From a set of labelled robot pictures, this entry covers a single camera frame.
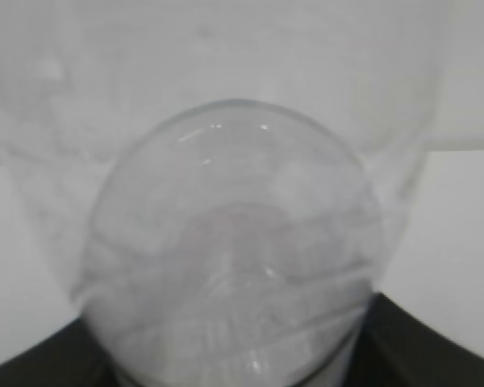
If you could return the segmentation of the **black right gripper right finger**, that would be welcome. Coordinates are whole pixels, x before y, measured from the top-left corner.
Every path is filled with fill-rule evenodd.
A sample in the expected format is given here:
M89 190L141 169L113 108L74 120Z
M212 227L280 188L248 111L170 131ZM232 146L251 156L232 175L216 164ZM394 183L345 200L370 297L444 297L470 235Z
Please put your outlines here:
M484 387L484 358L377 295L346 378L355 387Z

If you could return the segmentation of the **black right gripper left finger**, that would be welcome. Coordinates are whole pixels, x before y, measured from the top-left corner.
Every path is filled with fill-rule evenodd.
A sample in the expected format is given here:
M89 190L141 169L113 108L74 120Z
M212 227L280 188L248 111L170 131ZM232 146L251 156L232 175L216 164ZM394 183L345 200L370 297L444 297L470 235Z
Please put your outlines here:
M104 351L79 319L0 364L0 387L118 385Z

